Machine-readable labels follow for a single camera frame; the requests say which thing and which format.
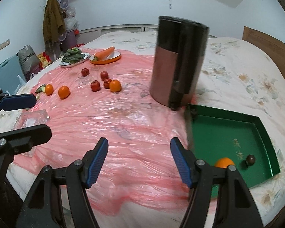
wall outlet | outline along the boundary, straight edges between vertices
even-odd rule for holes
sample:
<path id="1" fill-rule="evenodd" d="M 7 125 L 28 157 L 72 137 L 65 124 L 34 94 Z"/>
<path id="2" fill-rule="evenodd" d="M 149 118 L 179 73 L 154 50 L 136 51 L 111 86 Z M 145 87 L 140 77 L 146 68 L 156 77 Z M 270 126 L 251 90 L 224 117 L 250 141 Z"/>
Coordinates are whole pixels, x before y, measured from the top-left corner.
<path id="1" fill-rule="evenodd" d="M 10 40 L 6 40 L 5 42 L 3 42 L 1 45 L 0 45 L 0 50 L 2 50 L 3 48 L 5 48 L 6 46 L 10 45 L 11 42 Z"/>

floral bedsheet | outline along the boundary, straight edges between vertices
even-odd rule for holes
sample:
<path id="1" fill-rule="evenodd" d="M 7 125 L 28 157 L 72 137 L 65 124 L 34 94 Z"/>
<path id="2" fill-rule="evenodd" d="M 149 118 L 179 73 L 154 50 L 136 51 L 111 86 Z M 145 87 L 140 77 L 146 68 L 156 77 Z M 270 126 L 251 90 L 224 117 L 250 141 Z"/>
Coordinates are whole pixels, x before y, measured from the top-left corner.
<path id="1" fill-rule="evenodd" d="M 85 45 L 86 48 L 129 50 L 138 55 L 153 55 L 156 32 L 111 32 Z M 37 84 L 46 72 L 56 68 L 59 62 L 40 72 L 19 93 L 25 93 Z M 204 64 L 196 90 L 198 104 L 260 117 L 280 165 L 281 173 L 251 189 L 264 225 L 268 224 L 285 205 L 285 80 L 279 69 L 262 50 L 254 45 L 233 38 L 208 40 Z M 12 129 L 19 114 L 10 112 L 0 115 L 0 132 Z M 8 179 L 24 197 L 35 176 L 11 165 Z M 135 212 L 131 222 L 128 211 Z M 134 204 L 126 204 L 120 215 L 111 217 L 114 227 L 130 227 L 130 223 L 142 227 L 178 227 L 183 212 L 167 214 Z M 214 213 L 210 210 L 206 227 L 211 227 Z"/>

tangerine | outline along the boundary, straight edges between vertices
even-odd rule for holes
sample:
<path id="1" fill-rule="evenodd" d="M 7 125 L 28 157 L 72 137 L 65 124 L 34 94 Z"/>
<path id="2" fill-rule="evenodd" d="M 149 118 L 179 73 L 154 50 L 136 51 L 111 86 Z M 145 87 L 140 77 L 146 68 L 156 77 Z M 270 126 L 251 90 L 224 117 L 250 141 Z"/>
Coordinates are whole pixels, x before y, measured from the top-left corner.
<path id="1" fill-rule="evenodd" d="M 70 95 L 70 90 L 67 86 L 62 86 L 58 90 L 58 95 L 61 99 L 65 99 Z"/>
<path id="2" fill-rule="evenodd" d="M 52 95 L 54 92 L 54 87 L 51 84 L 46 85 L 46 87 L 44 88 L 44 91 L 46 93 L 46 95 Z"/>
<path id="3" fill-rule="evenodd" d="M 110 91 L 111 92 L 120 92 L 122 86 L 118 80 L 114 80 L 110 82 Z"/>
<path id="4" fill-rule="evenodd" d="M 220 167 L 220 168 L 227 168 L 228 165 L 235 165 L 234 162 L 230 158 L 221 158 L 215 163 L 215 167 Z"/>

metal screw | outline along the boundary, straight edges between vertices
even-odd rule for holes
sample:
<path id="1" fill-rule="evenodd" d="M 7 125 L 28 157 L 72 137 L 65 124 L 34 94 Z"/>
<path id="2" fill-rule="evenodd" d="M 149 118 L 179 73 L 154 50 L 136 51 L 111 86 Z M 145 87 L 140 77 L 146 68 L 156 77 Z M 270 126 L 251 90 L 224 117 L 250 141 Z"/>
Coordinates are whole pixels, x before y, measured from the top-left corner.
<path id="1" fill-rule="evenodd" d="M 0 146 L 4 146 L 6 144 L 6 139 L 1 138 L 0 139 Z"/>
<path id="2" fill-rule="evenodd" d="M 236 167 L 234 165 L 230 165 L 230 166 L 228 166 L 228 169 L 231 170 L 231 171 L 235 171 Z"/>
<path id="3" fill-rule="evenodd" d="M 46 165 L 45 167 L 43 167 L 44 172 L 47 172 L 49 169 L 51 169 L 51 167 L 49 165 Z"/>
<path id="4" fill-rule="evenodd" d="M 74 161 L 74 165 L 81 165 L 82 164 L 82 160 L 81 159 L 77 159 Z"/>
<path id="5" fill-rule="evenodd" d="M 199 166 L 202 166 L 202 165 L 205 164 L 205 161 L 203 161 L 202 159 L 198 159 L 198 160 L 196 161 L 196 164 L 199 165 Z"/>

hanging clothes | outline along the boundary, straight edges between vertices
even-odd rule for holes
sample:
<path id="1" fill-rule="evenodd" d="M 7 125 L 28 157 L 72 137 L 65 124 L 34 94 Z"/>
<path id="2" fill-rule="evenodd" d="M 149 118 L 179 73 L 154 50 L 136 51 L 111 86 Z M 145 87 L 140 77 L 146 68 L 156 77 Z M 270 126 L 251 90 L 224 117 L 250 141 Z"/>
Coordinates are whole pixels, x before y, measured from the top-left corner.
<path id="1" fill-rule="evenodd" d="M 44 42 L 58 41 L 58 35 L 65 33 L 66 26 L 63 20 L 60 5 L 57 0 L 48 0 L 43 19 Z"/>

